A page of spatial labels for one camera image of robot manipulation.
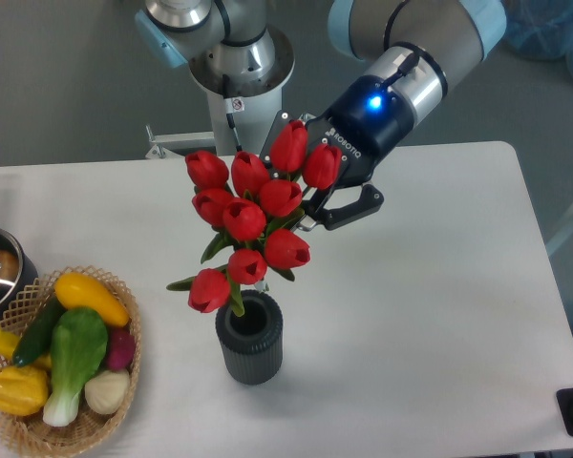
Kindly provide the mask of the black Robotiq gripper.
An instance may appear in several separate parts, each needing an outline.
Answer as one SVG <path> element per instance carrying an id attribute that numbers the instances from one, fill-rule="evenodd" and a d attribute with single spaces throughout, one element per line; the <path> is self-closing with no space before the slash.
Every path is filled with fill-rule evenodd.
<path id="1" fill-rule="evenodd" d="M 337 189 L 316 191 L 303 201 L 304 215 L 295 228 L 310 232 L 323 226 L 332 231 L 378 212 L 384 196 L 367 181 L 413 127 L 413 109 L 403 96 L 385 87 L 381 78 L 364 75 L 355 80 L 328 109 L 307 123 L 310 142 L 324 136 L 348 161 L 346 171 L 335 182 Z M 302 167 L 305 157 L 305 123 L 287 112 L 277 113 L 260 159 L 266 167 Z M 356 185 L 360 192 L 354 201 L 328 208 L 336 193 Z"/>

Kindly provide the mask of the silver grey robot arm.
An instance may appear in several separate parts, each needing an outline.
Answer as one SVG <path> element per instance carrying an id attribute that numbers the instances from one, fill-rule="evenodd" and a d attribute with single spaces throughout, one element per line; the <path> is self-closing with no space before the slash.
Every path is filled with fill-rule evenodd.
<path id="1" fill-rule="evenodd" d="M 294 68 L 287 37 L 266 19 L 263 1 L 149 1 L 136 14 L 139 35 L 166 66 L 187 66 L 205 92 L 212 128 L 151 135 L 149 157 L 212 147 L 268 160 L 294 115 L 283 88 Z M 506 29 L 499 1 L 337 1 L 329 12 L 336 50 L 369 68 L 319 115 L 303 114 L 308 146 L 342 154 L 336 187 L 359 187 L 357 201 L 328 208 L 330 191 L 304 204 L 299 227 L 339 228 L 376 212 L 375 167 L 497 45 Z"/>

